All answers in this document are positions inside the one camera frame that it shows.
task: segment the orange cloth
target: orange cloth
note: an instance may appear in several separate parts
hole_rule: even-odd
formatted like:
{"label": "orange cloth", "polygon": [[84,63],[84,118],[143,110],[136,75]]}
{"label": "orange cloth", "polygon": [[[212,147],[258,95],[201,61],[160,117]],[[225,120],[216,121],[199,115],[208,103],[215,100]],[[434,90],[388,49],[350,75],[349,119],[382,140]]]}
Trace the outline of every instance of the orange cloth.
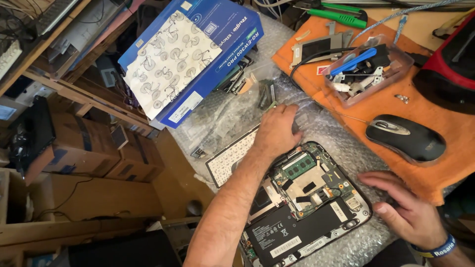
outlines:
{"label": "orange cloth", "polygon": [[[291,71],[289,65],[293,59],[291,47],[297,42],[328,35],[328,27],[325,26],[325,23],[329,21],[328,19],[312,16],[276,52],[272,60],[289,75]],[[368,20],[368,25],[374,23],[374,20]],[[343,32],[347,29],[349,27],[337,23],[335,31]],[[361,32],[360,29],[352,29],[354,30],[353,36]],[[300,41],[295,40],[296,37],[303,35],[307,30],[311,31],[308,36]],[[356,39],[352,46],[357,47],[366,42],[368,37],[378,34],[394,38],[396,32],[385,25],[379,25]],[[428,50],[404,35],[400,36],[397,45],[406,52],[429,55]],[[473,152],[475,147],[475,135],[473,133],[475,116],[449,111],[426,100],[412,85],[412,78],[418,72],[418,68],[412,67],[399,82],[374,93],[348,109],[344,109],[340,100],[333,95],[329,88],[325,87],[323,76],[316,75],[318,66],[329,64],[331,62],[328,60],[310,63],[299,67],[294,73],[295,81],[315,101],[330,109],[365,121],[371,121],[380,114],[397,115],[429,127],[445,138],[447,149],[437,164],[427,168],[417,167],[391,150],[370,142],[365,136],[365,123],[332,113],[346,130],[381,157],[391,170],[401,177],[419,197],[430,201],[434,205],[442,205],[444,203],[442,189],[475,172]],[[404,104],[394,97],[396,94],[408,96],[410,98],[409,103]]]}

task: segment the clear plastic container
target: clear plastic container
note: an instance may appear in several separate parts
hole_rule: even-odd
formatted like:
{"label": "clear plastic container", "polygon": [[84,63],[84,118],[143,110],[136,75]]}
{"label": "clear plastic container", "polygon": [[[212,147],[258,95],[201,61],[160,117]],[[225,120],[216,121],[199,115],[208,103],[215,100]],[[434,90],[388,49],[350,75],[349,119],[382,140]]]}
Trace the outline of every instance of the clear plastic container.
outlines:
{"label": "clear plastic container", "polygon": [[[345,59],[350,57],[352,54],[358,56],[361,50],[375,47],[377,45],[386,44],[386,47],[389,52],[389,59],[391,61],[390,68],[383,72],[383,80],[375,85],[371,85],[363,92],[359,92],[354,96],[351,96],[349,93],[337,91],[335,88],[335,83],[327,78],[327,75],[330,74],[331,70],[336,69],[345,63]],[[403,78],[409,69],[412,67],[414,59],[408,56],[404,51],[399,49],[393,41],[386,37],[383,34],[380,34],[372,39],[369,39],[366,43],[360,45],[352,52],[348,53],[344,57],[340,58],[335,63],[331,64],[328,68],[323,71],[325,76],[325,85],[333,89],[333,93],[341,100],[343,108],[348,108],[359,101],[369,97],[371,94],[378,92],[379,90],[397,82]]]}

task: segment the computer mouse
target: computer mouse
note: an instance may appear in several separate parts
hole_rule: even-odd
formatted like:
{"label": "computer mouse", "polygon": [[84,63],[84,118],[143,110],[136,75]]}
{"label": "computer mouse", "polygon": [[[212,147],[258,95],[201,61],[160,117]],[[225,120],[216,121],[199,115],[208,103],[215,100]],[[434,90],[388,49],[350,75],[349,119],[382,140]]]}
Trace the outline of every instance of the computer mouse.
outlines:
{"label": "computer mouse", "polygon": [[434,165],[446,149],[444,138],[436,131],[389,114],[376,116],[366,128],[366,137],[421,167]]}

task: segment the wristband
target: wristband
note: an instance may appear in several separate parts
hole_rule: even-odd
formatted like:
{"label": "wristband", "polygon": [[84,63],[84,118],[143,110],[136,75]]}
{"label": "wristband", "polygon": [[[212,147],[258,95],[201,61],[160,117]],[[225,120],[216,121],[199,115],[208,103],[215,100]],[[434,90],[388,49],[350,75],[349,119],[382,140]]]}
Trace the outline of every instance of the wristband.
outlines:
{"label": "wristband", "polygon": [[432,250],[423,250],[423,249],[420,249],[418,247],[416,247],[415,245],[411,244],[412,248],[415,249],[419,255],[423,256],[423,257],[442,257],[442,256],[445,256],[446,254],[452,252],[452,250],[454,250],[455,248],[455,238],[449,234],[448,235],[448,238],[447,238],[447,241],[445,242],[444,245],[438,247],[438,248],[435,248],[435,249],[432,249]]}

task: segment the bicycle pattern paper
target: bicycle pattern paper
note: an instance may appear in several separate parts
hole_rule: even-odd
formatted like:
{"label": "bicycle pattern paper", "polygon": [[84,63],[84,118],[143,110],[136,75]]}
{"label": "bicycle pattern paper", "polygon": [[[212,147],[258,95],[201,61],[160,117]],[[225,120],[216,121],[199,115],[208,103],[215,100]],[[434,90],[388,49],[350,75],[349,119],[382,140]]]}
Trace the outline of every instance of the bicycle pattern paper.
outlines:
{"label": "bicycle pattern paper", "polygon": [[138,51],[124,80],[153,119],[220,53],[208,35],[176,11]]}

